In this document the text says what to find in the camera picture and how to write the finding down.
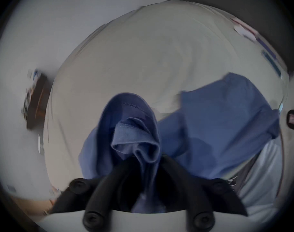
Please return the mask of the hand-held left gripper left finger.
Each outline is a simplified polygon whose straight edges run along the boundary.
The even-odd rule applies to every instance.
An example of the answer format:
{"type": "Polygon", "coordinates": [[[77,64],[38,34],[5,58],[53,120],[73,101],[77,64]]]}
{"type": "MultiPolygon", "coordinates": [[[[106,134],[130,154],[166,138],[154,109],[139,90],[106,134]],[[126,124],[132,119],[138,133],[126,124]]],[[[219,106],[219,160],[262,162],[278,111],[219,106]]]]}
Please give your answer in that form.
{"type": "Polygon", "coordinates": [[[117,189],[133,172],[140,177],[140,164],[135,157],[129,157],[104,177],[74,179],[57,198],[49,214],[84,210],[82,224],[85,229],[104,231],[108,225],[117,189]]]}

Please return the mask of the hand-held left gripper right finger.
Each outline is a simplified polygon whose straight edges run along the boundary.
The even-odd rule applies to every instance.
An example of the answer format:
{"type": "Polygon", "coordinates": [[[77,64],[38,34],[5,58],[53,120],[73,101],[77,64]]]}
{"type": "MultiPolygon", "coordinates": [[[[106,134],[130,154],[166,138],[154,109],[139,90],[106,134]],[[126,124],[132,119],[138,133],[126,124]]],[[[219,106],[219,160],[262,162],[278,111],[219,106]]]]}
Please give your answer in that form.
{"type": "Polygon", "coordinates": [[[189,232],[210,232],[216,224],[214,212],[248,216],[245,206],[223,179],[191,175],[166,154],[159,165],[159,198],[167,212],[186,210],[189,232]]]}

